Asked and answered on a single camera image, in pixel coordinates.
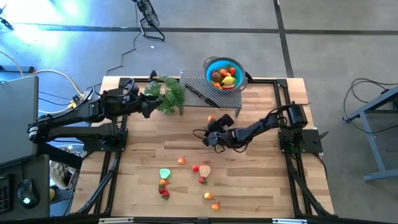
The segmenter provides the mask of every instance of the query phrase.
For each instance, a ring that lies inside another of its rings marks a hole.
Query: table leg
[[[182,116],[184,114],[184,107],[181,106],[181,107],[178,108],[178,110],[180,112],[180,115]]]
[[[239,113],[241,112],[240,108],[235,109],[235,118],[239,116]]]

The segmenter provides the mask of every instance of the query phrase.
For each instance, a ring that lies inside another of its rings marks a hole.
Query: computer mouse
[[[34,208],[40,201],[39,193],[31,179],[25,179],[18,184],[17,197],[19,202],[28,209]]]

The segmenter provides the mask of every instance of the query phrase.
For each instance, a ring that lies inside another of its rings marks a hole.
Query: desk
[[[0,215],[0,220],[19,220],[28,218],[47,218],[50,216],[50,166],[49,156],[42,155],[29,159],[0,171],[0,175],[12,174],[12,203],[13,209]],[[32,179],[40,195],[40,202],[34,208],[25,208],[17,198],[16,189],[23,179]]]
[[[104,77],[102,90],[117,88],[120,77]],[[308,103],[304,81],[288,78],[290,99]],[[145,83],[138,84],[143,91]],[[266,84],[249,84],[242,92],[243,107],[236,126],[248,126],[276,107],[274,88]],[[309,106],[306,128],[312,128]],[[114,195],[112,216],[130,217],[293,217],[292,199],[285,157],[279,152],[277,129],[253,139],[245,153],[226,150],[217,155],[192,134],[207,124],[207,117],[220,117],[234,111],[216,108],[185,108],[183,116],[154,111],[149,119],[132,114],[127,121],[129,137],[122,153]],[[186,164],[177,160],[185,156]],[[94,152],[83,161],[71,211],[83,206],[98,185],[104,153]],[[208,185],[198,183],[199,174],[192,165],[212,168]],[[309,189],[330,213],[333,207],[323,166],[312,154],[303,154]],[[159,169],[172,171],[168,185],[170,198],[164,201],[158,191]],[[214,201],[203,199],[211,192],[221,201],[221,209],[211,210]],[[107,199],[104,191],[103,206]],[[302,194],[298,191],[303,210]]]

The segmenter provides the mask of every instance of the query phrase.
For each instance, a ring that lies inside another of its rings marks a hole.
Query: white cable
[[[10,60],[12,60],[12,62],[14,62],[14,64],[17,66],[19,72],[21,73],[21,77],[23,78],[23,77],[24,77],[24,73],[22,72],[22,69],[21,69],[21,67],[18,65],[18,63],[17,63],[14,59],[12,59],[10,56],[8,56],[6,53],[4,53],[4,52],[2,52],[2,51],[0,51],[0,53],[2,53],[4,56],[6,56],[6,57],[9,58]],[[34,73],[30,74],[29,76],[31,76],[31,75],[37,75],[38,73],[42,73],[42,72],[53,72],[53,73],[57,73],[57,74],[59,74],[59,75],[64,76],[64,77],[67,78],[67,79],[69,80],[69,82],[73,85],[73,87],[75,88],[75,90],[77,91],[77,93],[78,93],[81,97],[83,97],[83,94],[81,94],[80,90],[78,89],[78,87],[76,86],[76,84],[73,82],[73,80],[72,80],[71,78],[69,78],[68,75],[66,75],[66,74],[64,74],[64,73],[62,73],[62,72],[59,72],[59,71],[56,71],[56,70],[39,70],[39,71],[37,71],[37,72],[34,72]],[[64,111],[66,111],[67,109],[69,109],[69,107],[67,107],[67,108],[65,108],[64,110],[61,110],[61,111],[47,112],[47,111],[41,111],[41,110],[39,110],[39,112],[41,112],[41,113],[47,113],[47,114],[53,114],[53,113],[61,113],[61,112],[64,112]]]

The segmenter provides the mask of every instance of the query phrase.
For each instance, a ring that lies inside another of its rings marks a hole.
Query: knife
[[[189,85],[188,83],[185,84],[185,87],[189,90],[191,90],[194,94],[196,94],[197,96],[199,96],[199,98],[203,101],[205,101],[205,103],[209,104],[210,106],[214,106],[215,108],[220,108],[220,106],[218,106],[218,104],[216,104],[216,102],[214,102],[213,100],[203,96],[203,94],[201,94],[198,90],[194,89],[194,87],[192,87],[191,85]]]

